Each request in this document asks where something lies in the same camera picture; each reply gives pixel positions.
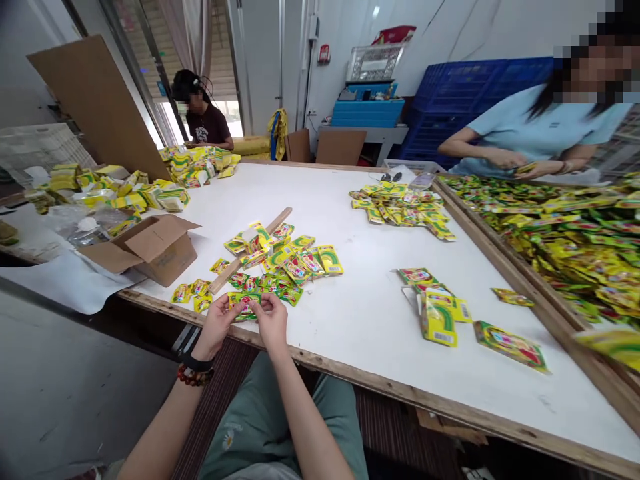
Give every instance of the worktable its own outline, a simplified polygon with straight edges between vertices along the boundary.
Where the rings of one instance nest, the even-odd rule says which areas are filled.
[[[318,127],[318,135],[324,131],[343,131],[343,130],[357,130],[367,132],[365,137],[365,143],[379,143],[380,153],[375,161],[376,167],[381,167],[386,158],[389,158],[389,152],[392,146],[400,145],[404,142],[409,127],[397,126],[394,128],[381,128],[381,127],[334,127],[332,125],[320,125]]]
[[[212,264],[220,257],[233,259],[224,241],[250,222],[266,225],[290,206],[286,222],[295,226],[293,238],[306,234],[316,237],[316,245],[334,245],[345,269],[342,276],[309,284],[298,306],[288,307],[287,341],[296,361],[586,468],[640,478],[638,436],[532,309],[496,299],[490,287],[516,286],[467,234],[468,225],[463,228],[452,215],[449,228],[457,241],[446,243],[423,228],[371,225],[366,212],[351,208],[347,193],[375,183],[378,172],[242,161],[233,177],[189,190],[191,202],[179,216],[202,225],[189,233],[197,260],[169,288],[145,280],[118,295],[202,325],[204,316],[193,312],[193,302],[186,307],[170,303],[175,287],[198,278],[214,280]],[[21,224],[20,218],[28,217],[33,218],[14,213],[3,220],[20,230],[26,248],[51,243],[55,234],[45,234],[33,222]],[[18,246],[3,250],[24,256]],[[412,267],[428,268],[466,299],[474,320],[540,344],[552,374],[479,345],[472,324],[456,324],[457,348],[424,340],[395,272]],[[249,273],[258,275],[259,267]],[[221,293],[226,291],[233,288],[227,285]],[[255,323],[234,324],[229,334],[263,348]]]

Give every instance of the brown cardboard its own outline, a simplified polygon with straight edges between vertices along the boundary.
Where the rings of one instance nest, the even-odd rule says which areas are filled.
[[[310,163],[309,130],[302,129],[288,134],[285,137],[285,148],[287,150],[287,160]]]
[[[315,162],[356,165],[366,136],[364,130],[320,130]]]
[[[28,55],[75,120],[98,161],[171,180],[138,108],[102,37]]]
[[[108,243],[82,247],[78,252],[112,273],[133,267],[168,287],[197,258],[187,231],[198,227],[175,215],[154,215]]]

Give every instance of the person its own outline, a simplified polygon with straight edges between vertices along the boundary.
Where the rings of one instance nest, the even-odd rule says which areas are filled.
[[[586,45],[556,59],[546,84],[502,100],[442,143],[439,153],[462,158],[449,172],[526,180],[586,167],[633,106],[622,101],[640,61],[640,10],[624,6],[606,14]]]
[[[352,386],[322,375],[311,396],[289,354],[286,306],[271,293],[249,306],[267,352],[258,354],[227,408],[199,478],[367,479]],[[238,304],[229,309],[226,294],[212,302],[185,364],[200,371],[199,367],[208,368],[242,308]],[[179,368],[167,400],[122,464],[119,480],[171,477],[203,392],[200,383],[210,376],[194,374],[185,366]]]
[[[187,124],[193,138],[188,148],[220,147],[233,150],[227,119],[211,104],[202,80],[191,70],[179,70],[171,84],[174,100],[187,104]]]

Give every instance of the wooden frame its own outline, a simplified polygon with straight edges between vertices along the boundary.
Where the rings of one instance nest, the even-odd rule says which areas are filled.
[[[377,173],[384,171],[377,167],[317,165],[312,163],[272,162],[254,159],[243,160],[243,162],[292,168],[319,168]],[[605,368],[609,368],[609,366],[602,362],[597,362],[594,356],[590,355],[583,349],[579,349],[575,342],[566,341],[569,334],[567,322],[558,310],[555,309],[554,305],[550,303],[542,292],[540,292],[540,290],[514,266],[512,261],[498,248],[498,245],[493,243],[490,236],[470,220],[465,209],[461,208],[460,205],[455,202],[456,198],[453,198],[454,196],[446,192],[442,185],[438,183],[435,184],[434,190],[443,196],[447,204],[448,212],[453,218],[455,218],[462,228],[464,228],[465,232],[472,238],[472,240],[476,242],[487,258],[494,264],[494,266],[496,266],[497,270],[510,282],[510,284],[512,284],[512,286],[514,286],[514,288],[522,290],[523,293],[536,301],[537,306],[534,308],[534,312],[537,315],[539,314],[538,316],[540,320],[543,320],[541,317],[546,318],[543,322],[545,327],[567,350],[574,361],[576,361],[583,370],[588,369],[596,372],[593,374],[593,378],[589,376],[594,384],[596,384],[601,391],[608,388],[609,384],[605,383],[605,377],[608,370],[605,370]],[[6,247],[0,247],[0,251],[4,251],[9,255],[18,257],[31,264],[41,263],[39,259],[19,254],[18,252]],[[164,315],[170,315],[176,319],[193,325],[202,326],[206,318],[204,315],[179,307],[176,304],[155,299],[132,289],[121,290],[117,295],[138,307],[162,313]],[[264,344],[262,343],[260,335],[257,333],[232,325],[229,330],[229,335],[243,343],[264,349]],[[538,429],[530,428],[514,421],[506,420],[498,415],[448,400],[439,395],[434,395],[427,391],[416,389],[410,385],[405,385],[403,383],[384,378],[380,375],[362,371],[350,365],[316,355],[300,348],[290,346],[289,351],[296,362],[306,367],[334,375],[356,385],[360,385],[364,388],[376,391],[404,403],[408,403],[419,409],[436,413],[441,417],[452,419],[463,425],[468,425],[472,428],[485,432],[488,435],[508,439],[520,445],[542,451],[548,455],[594,471],[625,479],[640,479],[640,464],[586,447],[579,443],[560,438],[556,435],[552,435]],[[627,406],[634,407],[635,403],[632,402],[632,393],[634,392],[631,388],[626,390],[622,389],[618,393],[612,394],[612,398],[614,398],[618,405],[621,405],[624,408],[627,408]],[[612,405],[614,405],[614,407],[617,409],[619,408],[609,397],[607,397],[607,399],[612,403]]]

